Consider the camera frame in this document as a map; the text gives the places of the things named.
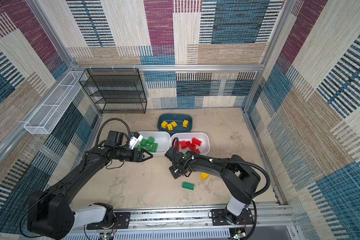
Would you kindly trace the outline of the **long green lego brick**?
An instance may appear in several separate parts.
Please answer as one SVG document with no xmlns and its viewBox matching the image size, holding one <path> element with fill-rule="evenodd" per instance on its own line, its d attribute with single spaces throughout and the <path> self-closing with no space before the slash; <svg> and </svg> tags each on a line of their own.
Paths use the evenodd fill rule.
<svg viewBox="0 0 360 240">
<path fill-rule="evenodd" d="M 157 149 L 158 149 L 158 144 L 157 143 L 152 143 L 151 144 L 151 152 L 156 153 Z"/>
<path fill-rule="evenodd" d="M 195 185 L 191 183 L 183 182 L 182 188 L 193 191 L 195 189 Z"/>
</svg>

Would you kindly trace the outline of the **long red lego brick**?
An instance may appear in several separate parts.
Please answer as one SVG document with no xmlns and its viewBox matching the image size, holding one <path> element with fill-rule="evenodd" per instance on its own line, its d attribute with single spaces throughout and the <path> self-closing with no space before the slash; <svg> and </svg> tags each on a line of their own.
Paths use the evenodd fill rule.
<svg viewBox="0 0 360 240">
<path fill-rule="evenodd" d="M 179 150 L 180 144 L 179 144 L 179 141 L 178 141 L 178 140 L 175 141 L 174 146 L 176 147 L 177 150 Z"/>
</svg>

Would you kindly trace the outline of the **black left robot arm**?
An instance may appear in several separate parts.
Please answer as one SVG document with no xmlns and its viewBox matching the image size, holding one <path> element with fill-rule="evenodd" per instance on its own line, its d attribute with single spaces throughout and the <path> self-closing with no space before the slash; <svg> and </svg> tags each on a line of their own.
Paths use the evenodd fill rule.
<svg viewBox="0 0 360 240">
<path fill-rule="evenodd" d="M 64 178 L 45 191 L 29 195 L 29 208 L 23 215 L 19 229 L 26 237 L 23 223 L 27 224 L 30 238 L 48 237 L 63 239 L 72 229 L 97 225 L 113 228 L 116 216 L 111 205 L 95 203 L 81 210 L 72 210 L 70 204 L 81 188 L 111 161 L 142 163 L 153 155 L 138 149 L 136 143 L 143 139 L 137 132 L 127 129 L 126 133 L 110 131 L 106 140 L 96 139 L 95 146 L 83 153 L 81 163 Z"/>
</svg>

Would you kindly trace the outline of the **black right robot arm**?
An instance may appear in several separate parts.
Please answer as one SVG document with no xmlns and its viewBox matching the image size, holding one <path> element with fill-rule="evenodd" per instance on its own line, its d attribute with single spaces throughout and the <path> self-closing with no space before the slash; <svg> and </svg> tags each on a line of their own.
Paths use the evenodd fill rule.
<svg viewBox="0 0 360 240">
<path fill-rule="evenodd" d="M 223 180 L 231 193 L 223 219 L 231 225 L 242 221 L 243 210 L 253 203 L 256 196 L 263 194 L 270 187 L 268 173 L 262 167 L 246 162 L 238 155 L 217 159 L 192 151 L 183 154 L 177 148 L 171 147 L 165 153 L 165 157 L 172 163 L 169 170 L 174 179 L 201 172 Z"/>
</svg>

